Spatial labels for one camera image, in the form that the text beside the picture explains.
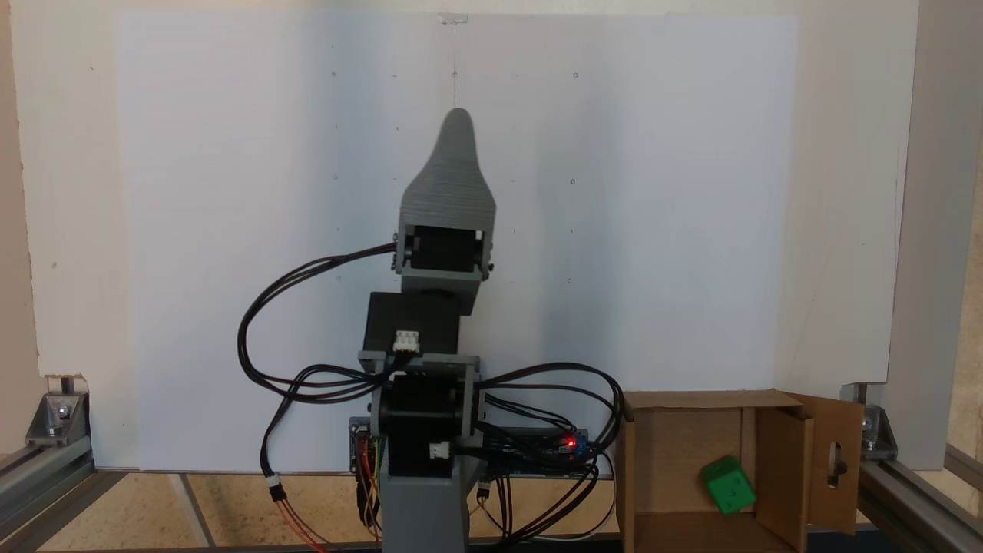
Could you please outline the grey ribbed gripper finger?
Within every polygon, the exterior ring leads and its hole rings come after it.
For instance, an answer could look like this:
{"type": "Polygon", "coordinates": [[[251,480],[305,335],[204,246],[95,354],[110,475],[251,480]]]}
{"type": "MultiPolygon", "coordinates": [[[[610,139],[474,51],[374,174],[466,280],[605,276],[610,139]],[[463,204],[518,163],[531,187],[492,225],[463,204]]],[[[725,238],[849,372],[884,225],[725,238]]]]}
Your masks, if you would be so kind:
{"type": "Polygon", "coordinates": [[[399,226],[493,231],[496,203],[478,161],[472,117],[463,108],[447,112],[422,170],[405,189],[399,226]]]}

